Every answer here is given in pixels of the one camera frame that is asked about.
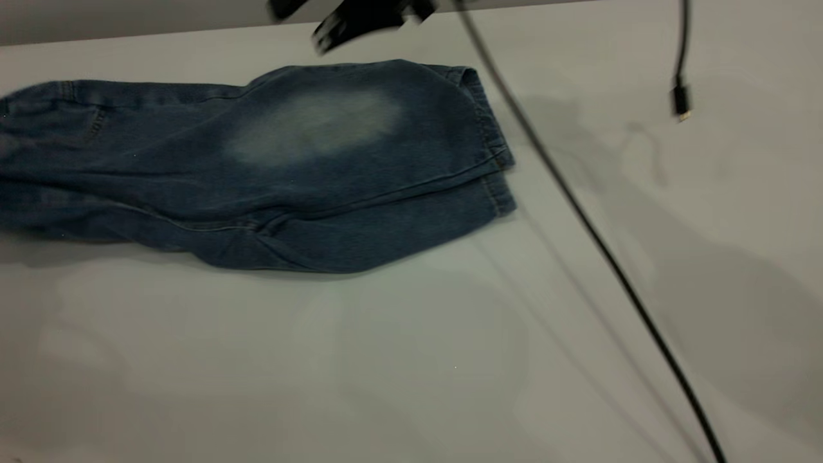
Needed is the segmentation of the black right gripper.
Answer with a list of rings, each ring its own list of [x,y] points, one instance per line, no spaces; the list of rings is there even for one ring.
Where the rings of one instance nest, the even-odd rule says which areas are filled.
[[[268,0],[272,21],[285,21],[303,8],[307,0]],[[437,12],[437,1],[350,1],[341,3],[324,18],[312,33],[312,44],[319,55],[337,49],[363,35],[379,30],[398,29],[411,15],[425,21]]]

